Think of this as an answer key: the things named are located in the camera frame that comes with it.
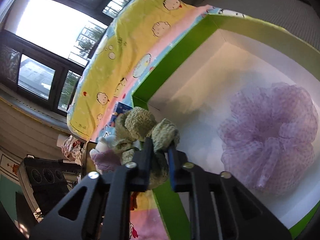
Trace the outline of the green white storage box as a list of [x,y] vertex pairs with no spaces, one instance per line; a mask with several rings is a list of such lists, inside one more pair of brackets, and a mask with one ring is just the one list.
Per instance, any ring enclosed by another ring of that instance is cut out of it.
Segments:
[[[318,113],[315,161],[284,194],[247,189],[287,227],[291,239],[316,239],[319,232],[319,51],[269,24],[207,15],[192,27],[132,94],[133,104],[157,119],[169,119],[180,133],[176,150],[205,171],[225,171],[218,130],[231,117],[239,91],[274,83],[303,87]],[[178,194],[189,220],[189,197]]]

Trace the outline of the colourful cartoon bed sheet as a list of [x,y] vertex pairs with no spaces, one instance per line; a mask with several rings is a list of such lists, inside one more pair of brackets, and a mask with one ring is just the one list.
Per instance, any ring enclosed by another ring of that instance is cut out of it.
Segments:
[[[138,85],[204,16],[242,13],[181,0],[132,0],[108,26],[85,68],[67,113],[67,125],[84,140],[113,132],[116,103],[131,105]],[[140,194],[131,212],[134,239],[189,239],[189,220],[169,183]]]

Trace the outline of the white purple plush toy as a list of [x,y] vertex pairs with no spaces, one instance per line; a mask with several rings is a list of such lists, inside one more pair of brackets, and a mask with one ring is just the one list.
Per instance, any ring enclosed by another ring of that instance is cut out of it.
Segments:
[[90,150],[90,158],[96,171],[100,174],[114,172],[121,165],[120,158],[115,154],[113,148],[115,138],[114,135],[100,137],[95,148]]

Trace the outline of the black framed window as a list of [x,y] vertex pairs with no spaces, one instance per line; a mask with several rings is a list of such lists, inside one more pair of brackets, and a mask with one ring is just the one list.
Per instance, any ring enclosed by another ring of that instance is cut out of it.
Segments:
[[112,20],[131,0],[1,0],[1,83],[65,115]]

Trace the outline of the purple mesh bath pouf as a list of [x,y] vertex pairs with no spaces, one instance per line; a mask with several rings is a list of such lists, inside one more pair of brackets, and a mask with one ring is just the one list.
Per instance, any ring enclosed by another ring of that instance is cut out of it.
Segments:
[[225,171],[250,190],[280,195],[294,188],[315,161],[318,113],[308,91],[287,83],[241,90],[230,110],[218,130]]

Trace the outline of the green plush toy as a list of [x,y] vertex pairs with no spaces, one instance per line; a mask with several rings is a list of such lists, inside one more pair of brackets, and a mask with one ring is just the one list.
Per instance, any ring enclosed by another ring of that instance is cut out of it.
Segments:
[[177,126],[164,118],[157,122],[155,116],[142,107],[134,107],[120,114],[115,121],[113,149],[121,165],[133,161],[133,157],[147,143],[152,146],[148,189],[164,184],[169,176],[169,165],[164,156],[169,146],[177,146],[180,134]]

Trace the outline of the crumpled floral cloth pile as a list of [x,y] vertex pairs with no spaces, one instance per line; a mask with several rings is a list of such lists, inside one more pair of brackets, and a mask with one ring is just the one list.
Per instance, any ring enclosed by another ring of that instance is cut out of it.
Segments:
[[77,138],[70,135],[62,144],[61,151],[69,160],[81,165],[83,143]]

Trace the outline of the blue small packet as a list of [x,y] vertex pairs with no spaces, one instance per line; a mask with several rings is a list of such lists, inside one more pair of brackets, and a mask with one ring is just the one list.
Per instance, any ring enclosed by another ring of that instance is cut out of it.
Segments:
[[115,127],[116,125],[116,118],[121,115],[121,114],[124,114],[128,111],[130,111],[132,109],[131,106],[129,105],[126,105],[122,102],[119,102],[117,101],[115,106],[114,106],[114,109],[113,109],[113,113],[111,115],[111,118],[108,122],[108,127]]

